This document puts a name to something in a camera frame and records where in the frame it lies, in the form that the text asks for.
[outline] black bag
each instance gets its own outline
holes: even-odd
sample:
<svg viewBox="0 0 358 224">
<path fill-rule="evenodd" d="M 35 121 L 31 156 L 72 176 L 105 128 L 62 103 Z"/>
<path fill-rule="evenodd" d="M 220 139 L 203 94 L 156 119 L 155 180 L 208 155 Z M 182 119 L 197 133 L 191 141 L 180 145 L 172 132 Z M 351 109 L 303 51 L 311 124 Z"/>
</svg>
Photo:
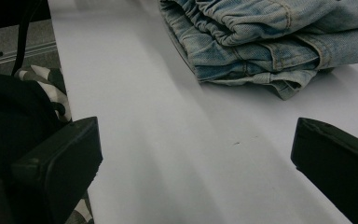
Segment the black bag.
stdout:
<svg viewBox="0 0 358 224">
<path fill-rule="evenodd" d="M 22 66 L 29 22 L 41 2 L 28 1 L 12 76 L 0 75 L 0 178 L 5 186 L 11 182 L 9 165 L 62 127 L 43 89 L 13 77 Z"/>
</svg>

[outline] jeans pocket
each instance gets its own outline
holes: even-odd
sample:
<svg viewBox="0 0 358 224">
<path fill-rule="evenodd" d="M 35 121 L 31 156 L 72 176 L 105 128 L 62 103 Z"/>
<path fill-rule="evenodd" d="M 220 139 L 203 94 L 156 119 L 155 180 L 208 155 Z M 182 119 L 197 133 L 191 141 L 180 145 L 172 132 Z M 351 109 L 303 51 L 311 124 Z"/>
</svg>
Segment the jeans pocket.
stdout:
<svg viewBox="0 0 358 224">
<path fill-rule="evenodd" d="M 269 49 L 272 60 L 271 72 L 315 69 L 319 64 L 317 50 L 293 36 L 286 36 L 259 44 Z"/>
<path fill-rule="evenodd" d="M 317 50 L 318 70 L 358 63 L 358 29 L 322 35 L 298 33 L 295 36 Z"/>
</svg>

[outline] folded jeans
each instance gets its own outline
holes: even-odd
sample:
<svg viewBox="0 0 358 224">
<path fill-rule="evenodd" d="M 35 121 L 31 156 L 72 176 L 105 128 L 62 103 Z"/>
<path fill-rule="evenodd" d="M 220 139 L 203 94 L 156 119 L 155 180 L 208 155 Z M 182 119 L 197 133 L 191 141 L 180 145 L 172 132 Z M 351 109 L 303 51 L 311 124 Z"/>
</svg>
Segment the folded jeans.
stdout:
<svg viewBox="0 0 358 224">
<path fill-rule="evenodd" d="M 243 22 L 246 17 L 242 18 L 238 15 L 254 13 L 254 17 L 257 17 L 260 21 L 271 17 L 280 18 L 280 16 L 264 15 L 264 11 L 254 9 L 259 7 L 260 2 L 265 2 L 266 7 L 275 6 L 269 0 L 240 1 L 237 4 L 232 2 L 229 0 L 160 0 L 161 13 L 166 21 L 172 42 L 200 82 L 211 81 L 227 85 L 254 82 L 272 85 L 285 100 L 303 89 L 319 70 L 343 64 L 358 63 L 358 28 L 352 29 L 355 22 L 341 26 L 342 31 L 330 29 L 332 32 L 326 32 L 328 29 L 317 28 L 326 28 L 326 24 L 328 24 L 326 20 L 332 21 L 333 16 L 331 15 L 337 14 L 335 10 L 339 6 L 336 6 L 335 2 L 345 1 L 325 3 L 325 1 L 313 0 L 309 2 L 312 4 L 321 2 L 320 4 L 324 8 L 305 7 L 307 6 L 305 4 L 302 6 L 302 10 L 301 5 L 295 4 L 297 6 L 296 11 L 309 10 L 309 13 L 312 14 L 316 10 L 318 11 L 316 14 L 319 14 L 314 14 L 309 20 L 297 17 L 297 21 L 291 23 L 292 30 L 289 29 L 290 32 L 293 32 L 290 33 L 287 29 L 285 31 L 280 30 L 283 33 L 279 38 L 270 39 L 276 36 L 260 35 L 254 39 L 245 37 L 239 42 L 233 42 L 232 38 L 229 40 L 228 36 L 222 35 L 225 29 L 222 28 L 224 27 L 222 25 L 219 27 L 219 29 L 222 28 L 221 30 L 211 28 L 212 26 L 208 24 L 218 23 L 218 21 L 212 19 L 213 16 L 221 17 L 221 15 L 225 15 L 221 17 L 223 19 L 220 21 L 225 21 L 230 25 L 229 28 L 234 31 L 239 30 L 234 24 L 242 22 L 241 25 L 249 25 Z M 293 4 L 293 1 L 282 0 L 280 3 L 287 5 Z M 213 7 L 208 9 L 205 4 L 213 5 Z M 238 12 L 232 13 L 232 8 L 237 9 Z M 195 13 L 201 10 L 205 14 Z M 330 14 L 323 14 L 323 11 L 329 11 Z M 355 14 L 350 10 L 344 10 L 342 13 Z M 237 23 L 232 20 L 231 14 L 238 16 L 236 18 L 236 20 L 239 20 Z M 256 31 L 257 29 L 266 34 L 270 28 L 270 26 L 263 26 L 259 23 L 253 24 L 252 27 L 255 28 L 254 34 L 260 34 Z"/>
</svg>

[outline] jeans seam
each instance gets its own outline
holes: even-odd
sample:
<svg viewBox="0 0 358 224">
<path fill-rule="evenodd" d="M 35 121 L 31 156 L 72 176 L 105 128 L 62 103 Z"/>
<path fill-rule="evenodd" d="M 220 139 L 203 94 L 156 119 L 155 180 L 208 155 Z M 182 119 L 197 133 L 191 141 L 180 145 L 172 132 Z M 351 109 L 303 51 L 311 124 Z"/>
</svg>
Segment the jeans seam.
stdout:
<svg viewBox="0 0 358 224">
<path fill-rule="evenodd" d="M 276 47 L 276 49 L 277 49 L 278 52 L 279 52 L 279 58 L 280 58 L 280 61 L 281 61 L 281 67 L 279 68 L 279 71 L 281 71 L 281 70 L 283 70 L 283 69 L 285 68 L 285 66 L 284 66 L 284 60 L 283 60 L 281 48 Z"/>
<path fill-rule="evenodd" d="M 298 54 L 298 55 L 293 55 L 290 57 L 290 59 L 295 59 L 295 58 L 303 58 L 304 57 L 304 54 Z M 283 57 L 281 57 L 281 61 L 282 61 L 282 69 L 286 69 L 286 68 L 290 68 L 290 67 L 293 67 L 293 66 L 299 66 L 299 65 L 303 65 L 305 63 L 309 63 L 311 62 L 312 60 L 301 60 L 300 63 L 295 63 L 295 64 L 292 64 L 292 63 L 284 63 L 284 61 L 286 61 Z"/>
<path fill-rule="evenodd" d="M 317 48 L 318 46 L 313 46 L 316 49 L 316 51 L 318 51 L 319 60 L 320 60 L 316 69 L 321 69 L 324 66 L 328 66 L 330 64 L 332 53 L 322 40 L 312 37 L 311 35 L 307 35 L 306 38 L 303 38 L 302 36 L 301 37 L 297 36 L 297 37 L 299 37 L 300 39 L 302 39 L 305 42 L 312 43 L 312 46 L 315 45 L 315 43 L 317 43 L 319 46 L 323 47 L 323 49 L 319 49 L 319 48 Z"/>
<path fill-rule="evenodd" d="M 286 13 L 285 13 L 285 17 L 286 17 L 286 27 L 285 27 L 285 29 L 284 29 L 284 31 L 283 31 L 283 34 L 285 35 L 286 32 L 289 30 L 289 28 L 292 26 L 292 17 L 291 17 L 291 15 L 292 15 L 292 10 L 290 9 L 289 6 L 284 5 L 284 4 L 282 4 L 282 3 L 275 2 L 275 1 L 273 1 L 273 0 L 269 0 L 269 1 L 270 1 L 270 3 L 272 3 L 272 4 L 275 3 L 275 4 L 280 5 L 280 6 L 284 9 L 284 11 L 286 12 Z"/>
<path fill-rule="evenodd" d="M 273 43 L 270 43 L 269 45 L 266 45 L 265 47 L 267 47 L 271 53 L 272 69 L 281 71 L 283 69 L 283 59 L 282 59 L 281 50 L 277 46 L 275 46 L 275 44 L 273 44 Z"/>
<path fill-rule="evenodd" d="M 230 48 L 232 50 L 232 52 L 234 53 L 235 57 L 240 60 L 240 61 L 244 61 L 244 59 L 240 56 L 240 54 L 237 52 L 237 50 L 235 48 Z M 246 63 L 242 64 L 242 72 L 244 74 L 246 74 Z"/>
<path fill-rule="evenodd" d="M 284 90 L 286 90 L 287 88 L 289 88 L 289 85 L 285 84 L 285 85 L 283 86 L 283 88 L 279 89 L 278 91 L 284 91 Z"/>
</svg>

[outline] denim jeans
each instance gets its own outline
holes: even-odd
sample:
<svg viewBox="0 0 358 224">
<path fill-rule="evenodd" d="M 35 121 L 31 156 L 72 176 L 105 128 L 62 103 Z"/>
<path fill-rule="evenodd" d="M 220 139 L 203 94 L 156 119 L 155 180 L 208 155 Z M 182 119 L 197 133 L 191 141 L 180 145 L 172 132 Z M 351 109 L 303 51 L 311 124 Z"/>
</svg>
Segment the denim jeans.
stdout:
<svg viewBox="0 0 358 224">
<path fill-rule="evenodd" d="M 358 63 L 354 0 L 160 0 L 199 81 L 274 86 L 283 99 L 321 69 Z"/>
</svg>

